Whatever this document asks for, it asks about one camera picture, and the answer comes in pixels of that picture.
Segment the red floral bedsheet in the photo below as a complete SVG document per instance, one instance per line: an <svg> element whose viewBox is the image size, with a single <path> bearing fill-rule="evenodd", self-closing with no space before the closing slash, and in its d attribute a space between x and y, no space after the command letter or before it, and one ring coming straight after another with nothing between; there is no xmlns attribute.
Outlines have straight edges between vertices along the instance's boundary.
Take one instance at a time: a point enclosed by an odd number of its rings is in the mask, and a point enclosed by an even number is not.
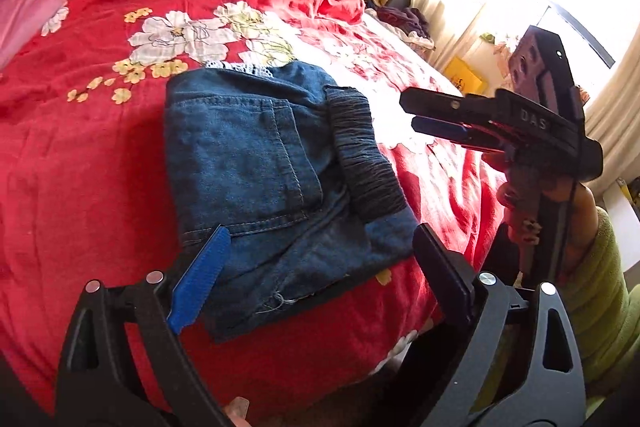
<svg viewBox="0 0 640 427"><path fill-rule="evenodd" d="M419 219L478 268L502 214L498 174L417 136L406 86L451 90L361 21L360 0L69 0L0 75L0 348L52 409L66 325L87 280L164 269L178 249L162 147L164 84L206 60L315 62L369 97L380 149ZM181 336L214 396L253 420L310 403L382 366L433 324L414 260L322 307L222 345ZM161 403L139 336L136 360Z"/></svg>

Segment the silver screw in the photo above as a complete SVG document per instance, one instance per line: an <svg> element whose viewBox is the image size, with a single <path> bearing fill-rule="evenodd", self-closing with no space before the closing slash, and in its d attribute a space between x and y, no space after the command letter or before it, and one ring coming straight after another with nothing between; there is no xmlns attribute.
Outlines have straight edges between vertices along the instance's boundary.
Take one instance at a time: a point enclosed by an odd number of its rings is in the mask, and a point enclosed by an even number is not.
<svg viewBox="0 0 640 427"><path fill-rule="evenodd" d="M555 295L556 293L556 287L553 286L550 282L543 282L540 285L540 289L547 295Z"/></svg>
<svg viewBox="0 0 640 427"><path fill-rule="evenodd" d="M482 272L478 276L478 280L485 286L493 286L495 284L495 275L489 272Z"/></svg>
<svg viewBox="0 0 640 427"><path fill-rule="evenodd" d="M164 274L160 270L153 270L153 272L146 274L146 281L149 284L158 284L162 279L164 279Z"/></svg>
<svg viewBox="0 0 640 427"><path fill-rule="evenodd" d="M100 281L89 281L84 287L84 291L87 293L96 293L100 289Z"/></svg>

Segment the green sleeve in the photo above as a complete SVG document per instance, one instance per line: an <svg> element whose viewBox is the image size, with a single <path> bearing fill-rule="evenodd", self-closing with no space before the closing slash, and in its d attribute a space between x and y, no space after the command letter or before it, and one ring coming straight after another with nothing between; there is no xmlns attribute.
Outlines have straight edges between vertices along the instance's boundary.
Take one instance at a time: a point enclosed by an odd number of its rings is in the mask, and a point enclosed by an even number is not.
<svg viewBox="0 0 640 427"><path fill-rule="evenodd" d="M640 286L626 289L620 252L607 213L591 250L560 288L582 359L590 401L613 391L638 349Z"/></svg>

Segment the denim pocket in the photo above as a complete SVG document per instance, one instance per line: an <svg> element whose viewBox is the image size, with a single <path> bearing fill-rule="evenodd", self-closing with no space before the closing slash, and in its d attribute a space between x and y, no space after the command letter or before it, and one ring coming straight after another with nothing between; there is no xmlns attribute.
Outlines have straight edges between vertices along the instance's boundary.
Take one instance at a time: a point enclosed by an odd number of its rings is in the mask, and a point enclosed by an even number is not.
<svg viewBox="0 0 640 427"><path fill-rule="evenodd" d="M322 202L287 100L214 95L166 110L167 164L183 232L298 223Z"/></svg>

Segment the dark red cloth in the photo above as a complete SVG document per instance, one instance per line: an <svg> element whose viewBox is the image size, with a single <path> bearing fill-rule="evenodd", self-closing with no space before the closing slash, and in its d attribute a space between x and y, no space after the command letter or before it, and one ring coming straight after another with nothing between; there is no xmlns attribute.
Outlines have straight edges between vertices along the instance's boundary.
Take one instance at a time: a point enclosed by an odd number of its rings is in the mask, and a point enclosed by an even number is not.
<svg viewBox="0 0 640 427"><path fill-rule="evenodd" d="M388 93L398 97L408 86L455 92L426 63L399 55L369 30L361 22L362 0L69 0L60 28L31 39L0 74L0 349L49 411L66 327L85 283L138 282L166 269L180 249L162 139L168 66L146 67L143 79L134 71L126 82L113 68L127 73L128 66L114 64L137 49L129 39L145 21L197 25L164 36L178 42L178 36L212 39L214 10L225 3L241 9L240 1L295 26L300 34L287 39L299 39L297 49L321 56L328 71L341 68L343 80L369 86L372 97L393 100ZM179 11L190 19L177 18ZM247 20L257 20L255 13ZM172 56L151 41L134 42ZM239 62L246 42L226 43L226 60ZM174 58L200 66L184 52ZM123 102L125 89L130 99ZM374 121L374 129L395 123ZM502 219L498 174L477 153L449 142L418 152L402 142L380 150L418 219L478 269ZM214 344L200 325L186 328L180 340L214 397L223 404L246 397L249 420L257 422L366 378L401 337L423 327L435 305L408 259L390 269L385 285L372 279L228 343ZM129 332L145 388L161 404L140 336Z"/></svg>

